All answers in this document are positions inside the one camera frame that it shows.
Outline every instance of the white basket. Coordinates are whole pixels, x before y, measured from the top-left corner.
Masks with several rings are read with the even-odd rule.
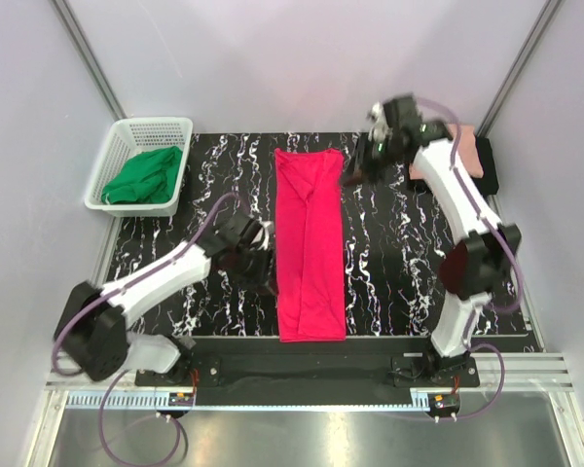
[[[188,161],[188,150],[193,132],[189,119],[157,117],[125,119],[115,122],[108,132],[101,157],[89,184],[85,205],[89,209],[106,211],[116,217],[166,217],[177,212],[182,177]],[[175,190],[164,204],[106,204],[101,192],[124,167],[128,159],[155,149],[177,146],[182,149],[182,161],[177,172]]]

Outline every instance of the gray wall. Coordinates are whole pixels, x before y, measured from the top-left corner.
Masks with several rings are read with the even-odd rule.
[[[584,0],[562,6],[491,138],[544,338],[584,410]]]
[[[110,115],[47,1],[0,0],[0,467],[17,465],[69,290],[104,216],[82,203]]]
[[[128,114],[347,131],[415,91],[482,121],[544,0],[70,0]]]

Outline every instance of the red cloth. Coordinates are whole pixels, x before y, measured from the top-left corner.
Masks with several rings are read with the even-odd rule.
[[[342,341],[344,236],[340,151],[274,151],[277,317],[281,341]]]

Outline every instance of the marble surface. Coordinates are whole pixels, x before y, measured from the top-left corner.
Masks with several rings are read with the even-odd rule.
[[[354,147],[352,133],[196,134],[172,218],[123,220],[108,280],[134,272],[192,235],[212,204],[237,191],[252,215],[274,219],[274,149],[314,152]],[[393,167],[377,187],[342,194],[347,330],[355,336],[426,335],[436,326],[444,289],[436,271],[452,247],[450,229],[432,195],[405,189],[404,167]],[[494,302],[513,300],[510,282]],[[239,290],[222,272],[178,292],[136,324],[138,332],[195,336],[276,336],[274,297]],[[521,313],[485,310],[476,334],[524,334]]]

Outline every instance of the white robotic arm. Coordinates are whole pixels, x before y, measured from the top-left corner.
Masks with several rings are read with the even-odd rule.
[[[398,162],[412,164],[422,174],[448,219],[455,244],[439,270],[446,297],[423,370],[433,375],[463,368],[482,308],[491,300],[493,286],[510,272],[506,252],[490,229],[499,232],[513,256],[521,234],[514,225],[502,226],[454,151],[445,124],[424,122],[412,95],[375,104],[369,115],[374,124],[359,137],[342,184],[376,183]]]
[[[196,243],[182,241],[156,262],[100,289],[88,282],[76,286],[55,331],[55,339],[92,380],[119,370],[146,370],[171,382],[187,377],[192,340],[130,332],[147,311],[175,292],[224,270],[231,279],[260,293],[275,293],[273,224],[242,212],[205,231]],[[75,326],[75,316],[100,301]],[[73,328],[58,342],[63,329]]]
[[[437,198],[448,220],[454,244],[458,244],[472,232],[486,234],[489,229],[481,217],[476,215],[456,180],[450,161],[452,146],[453,142],[448,139],[433,141],[418,151],[413,166],[423,174],[424,181]],[[456,168],[461,173],[467,173],[460,157],[456,157]],[[481,206],[484,216],[497,227],[500,224],[499,217],[480,196],[471,178],[464,177],[464,181]],[[442,357],[455,357],[467,351],[482,308],[490,300],[491,294],[488,292],[465,300],[446,292],[439,323],[431,335],[431,341]]]

